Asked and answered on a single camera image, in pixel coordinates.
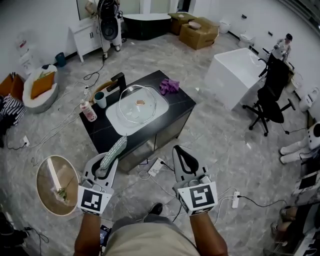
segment striped cloth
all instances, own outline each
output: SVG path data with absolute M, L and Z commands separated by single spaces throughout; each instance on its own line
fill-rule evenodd
M 3 108 L 0 112 L 0 121 L 5 116 L 15 116 L 14 122 L 11 125 L 16 126 L 26 112 L 25 106 L 13 98 L 10 93 L 4 97 L 2 104 Z

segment toilet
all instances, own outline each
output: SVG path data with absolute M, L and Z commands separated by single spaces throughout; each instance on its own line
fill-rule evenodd
M 226 34 L 230 30 L 230 28 L 231 28 L 230 22 L 223 21 L 223 20 L 220 21 L 219 33 Z
M 240 34 L 240 42 L 238 43 L 238 46 L 240 48 L 248 48 L 249 46 L 252 46 L 254 44 L 255 38 L 249 34 L 243 33 Z

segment black faucet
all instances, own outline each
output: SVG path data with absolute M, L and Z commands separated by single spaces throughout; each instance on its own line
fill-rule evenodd
M 126 78 L 124 73 L 119 73 L 116 74 L 114 77 L 111 78 L 111 81 L 117 81 L 115 84 L 109 86 L 106 88 L 106 90 L 108 92 L 111 92 L 112 90 L 114 90 L 115 88 L 119 87 L 119 97 L 122 94 L 122 92 L 127 89 L 127 84 L 126 84 Z

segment wrist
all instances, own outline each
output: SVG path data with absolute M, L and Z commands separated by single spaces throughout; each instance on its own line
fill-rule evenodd
M 207 218 L 207 217 L 209 217 L 208 213 L 204 212 L 204 213 L 199 213 L 196 215 L 191 215 L 190 220 L 201 220 L 201 219 Z
M 86 218 L 86 219 L 91 219 L 91 220 L 94 220 L 94 219 L 96 219 L 96 220 L 99 219 L 100 220 L 99 216 L 91 214 L 91 213 L 84 213 L 83 217 Z

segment cardboard box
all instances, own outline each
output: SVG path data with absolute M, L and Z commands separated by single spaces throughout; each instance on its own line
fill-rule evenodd
M 171 26 L 170 26 L 170 32 L 172 32 L 175 35 L 180 34 L 180 29 L 183 24 L 187 24 L 190 21 L 193 21 L 197 17 L 192 16 L 189 13 L 185 12 L 178 12 L 178 13 L 169 13 L 171 16 Z
M 219 25 L 204 17 L 193 21 L 199 23 L 201 28 L 193 29 L 189 24 L 183 24 L 179 40 L 195 50 L 211 46 L 219 35 Z

